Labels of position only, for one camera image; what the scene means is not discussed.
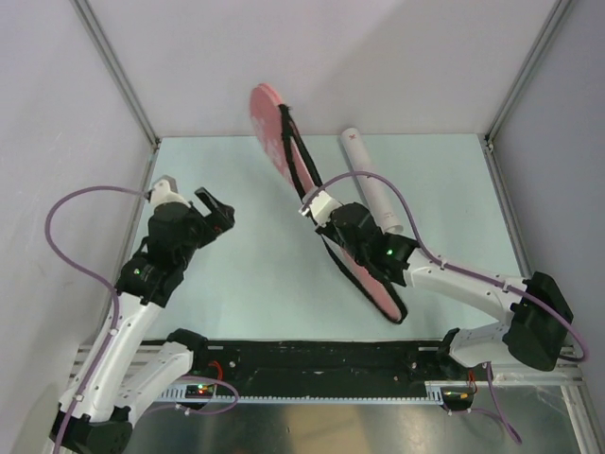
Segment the pink racket cover bag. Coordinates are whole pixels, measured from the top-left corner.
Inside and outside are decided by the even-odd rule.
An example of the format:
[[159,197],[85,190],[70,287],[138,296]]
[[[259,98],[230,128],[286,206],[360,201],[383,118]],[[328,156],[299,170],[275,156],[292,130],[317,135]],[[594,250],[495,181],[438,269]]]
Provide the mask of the pink racket cover bag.
[[[251,90],[250,117],[264,152],[301,200],[323,184],[289,107],[269,84],[260,83]],[[321,240],[340,272],[367,301],[390,323],[402,323],[407,308],[394,286],[375,280],[330,239]]]

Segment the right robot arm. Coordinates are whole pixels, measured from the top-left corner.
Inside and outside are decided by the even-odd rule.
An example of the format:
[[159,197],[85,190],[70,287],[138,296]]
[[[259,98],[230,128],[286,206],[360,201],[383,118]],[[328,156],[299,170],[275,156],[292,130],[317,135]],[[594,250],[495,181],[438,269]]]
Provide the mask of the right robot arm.
[[439,372],[460,378],[470,368],[494,359],[513,358],[550,372],[560,357],[573,313],[548,274],[531,277],[489,275],[440,265],[417,240],[383,232],[358,202],[330,200],[311,211],[319,233],[334,241],[356,265],[385,289],[395,286],[435,291],[491,316],[491,324],[453,328],[438,353]]

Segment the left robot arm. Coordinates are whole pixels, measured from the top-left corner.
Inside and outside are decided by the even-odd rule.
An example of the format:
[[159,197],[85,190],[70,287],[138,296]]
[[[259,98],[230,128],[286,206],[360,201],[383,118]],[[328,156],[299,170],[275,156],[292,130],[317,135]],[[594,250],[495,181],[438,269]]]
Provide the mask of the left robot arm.
[[134,376],[127,371],[148,329],[182,283],[193,255],[234,227],[234,209],[206,188],[195,195],[203,215],[163,177],[133,196],[152,208],[147,235],[115,283],[57,251],[72,268],[97,280],[110,293],[111,309],[82,367],[60,398],[49,438],[53,452],[121,453],[134,427],[160,394],[176,380],[198,377],[209,368],[207,340],[179,329],[168,336],[155,359]]

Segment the translucent shuttlecock tube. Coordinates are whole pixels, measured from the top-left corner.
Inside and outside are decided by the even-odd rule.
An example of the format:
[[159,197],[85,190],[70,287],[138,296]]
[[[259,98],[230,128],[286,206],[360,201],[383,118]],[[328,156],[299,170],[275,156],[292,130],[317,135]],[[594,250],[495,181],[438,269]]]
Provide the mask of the translucent shuttlecock tube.
[[[357,128],[344,130],[340,134],[340,141],[344,147],[351,170],[375,173],[372,158]],[[401,234],[404,231],[404,227],[393,211],[382,183],[365,175],[357,176],[356,178],[363,199],[367,203],[376,224],[385,233]]]

